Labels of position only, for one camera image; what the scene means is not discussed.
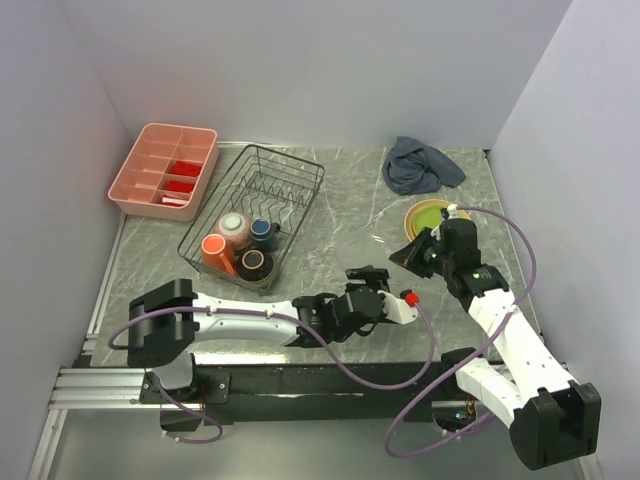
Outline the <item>green plate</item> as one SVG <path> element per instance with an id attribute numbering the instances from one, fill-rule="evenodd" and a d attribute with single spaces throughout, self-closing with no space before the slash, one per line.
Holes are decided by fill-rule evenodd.
<path id="1" fill-rule="evenodd" d="M 442 220 L 442 208 L 439 206 L 424 206 L 417 209 L 409 220 L 409 232 L 416 237 L 423 228 L 436 228 Z"/>

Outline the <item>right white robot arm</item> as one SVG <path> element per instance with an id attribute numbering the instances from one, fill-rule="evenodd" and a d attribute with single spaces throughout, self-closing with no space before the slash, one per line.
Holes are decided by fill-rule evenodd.
<path id="1" fill-rule="evenodd" d="M 504 377 L 474 350 L 439 372 L 434 383 L 444 395 L 479 399 L 508 428 L 516 455 L 531 470 L 596 451 L 599 392 L 551 355 L 505 278 L 483 262 L 472 221 L 448 218 L 426 228 L 389 259 L 419 277 L 441 276 L 510 373 Z"/>

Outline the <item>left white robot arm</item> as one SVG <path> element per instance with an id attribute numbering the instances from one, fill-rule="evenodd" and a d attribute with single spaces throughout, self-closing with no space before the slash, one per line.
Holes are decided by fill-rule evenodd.
<path id="1" fill-rule="evenodd" d="M 154 371 L 173 399 L 186 402 L 200 388 L 187 352 L 194 343 L 241 340 L 308 349 L 367 336 L 366 326 L 389 321 L 389 272 L 367 265 L 347 270 L 346 277 L 340 296 L 320 293 L 275 303 L 211 297 L 184 278 L 165 283 L 129 303 L 127 365 Z"/>

